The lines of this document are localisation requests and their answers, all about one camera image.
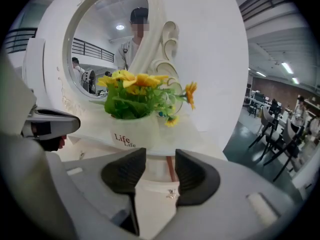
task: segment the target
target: flower pot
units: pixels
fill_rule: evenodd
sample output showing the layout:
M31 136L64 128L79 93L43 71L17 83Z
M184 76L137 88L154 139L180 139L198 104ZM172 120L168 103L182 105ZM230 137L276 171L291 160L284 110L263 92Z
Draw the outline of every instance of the flower pot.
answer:
M151 149L160 138L159 124L154 112L138 119L112 117L110 133L115 146L122 150Z

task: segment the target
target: fluorescent light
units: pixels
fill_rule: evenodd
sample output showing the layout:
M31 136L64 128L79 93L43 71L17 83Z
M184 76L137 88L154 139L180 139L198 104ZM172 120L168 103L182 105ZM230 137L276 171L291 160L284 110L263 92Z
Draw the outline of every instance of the fluorescent light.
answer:
M117 30L123 30L125 28L124 25L118 25L115 27Z
M257 72L257 74L263 76L263 77L266 77L264 74L261 74L260 72Z
M294 72L292 71L292 69L290 68L290 66L287 63L282 63L282 66L285 68L285 70L289 73L289 74L293 74Z
M293 82L298 85L299 84L299 80L296 77L292 77Z

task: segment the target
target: brick wall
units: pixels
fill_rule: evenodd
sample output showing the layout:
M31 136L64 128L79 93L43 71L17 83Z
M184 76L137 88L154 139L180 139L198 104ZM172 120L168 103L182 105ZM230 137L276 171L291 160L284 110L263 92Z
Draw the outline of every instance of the brick wall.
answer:
M296 106L298 95L302 95L305 99L308 99L309 102L311 102L312 97L315 97L315 102L313 103L320 104L320 97L307 90L268 79L254 77L252 90L259 90L264 96L269 97L271 100L276 99L277 102L282 104L282 110L288 107L293 110Z

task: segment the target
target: computer monitor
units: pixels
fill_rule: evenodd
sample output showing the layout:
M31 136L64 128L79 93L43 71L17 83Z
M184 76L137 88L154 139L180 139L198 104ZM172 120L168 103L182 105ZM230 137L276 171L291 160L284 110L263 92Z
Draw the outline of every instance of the computer monitor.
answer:
M254 99L257 100L258 102L264 103L266 101L266 97L263 93L256 92L254 95Z

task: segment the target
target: yellow flower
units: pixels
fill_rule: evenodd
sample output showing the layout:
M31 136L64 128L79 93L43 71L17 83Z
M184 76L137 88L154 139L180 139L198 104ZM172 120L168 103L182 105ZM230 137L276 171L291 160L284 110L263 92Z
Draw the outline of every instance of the yellow flower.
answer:
M194 101L194 92L197 89L197 83L191 82L191 84L187 84L185 86L185 95L188 103L191 105L192 110L194 110L195 107L195 101Z
M117 85L117 81L115 79L112 79L109 76L104 75L103 77L98 78L97 86L107 87L107 84L115 84Z
M168 127L174 127L177 123L179 122L179 116L175 116L175 117L168 117L166 120L166 123L164 125L168 126Z
M134 74L127 70L118 70L112 74L112 79L123 80L123 88L129 86L142 86L155 88L161 83L161 80L168 78L167 75L148 75L148 74Z
M139 86L131 85L126 88L126 91L130 94L133 94L133 95L146 95L147 94L146 89L143 86L139 88Z
M123 80L123 88L129 87L137 81L137 77L125 69L112 73L111 78L113 80Z

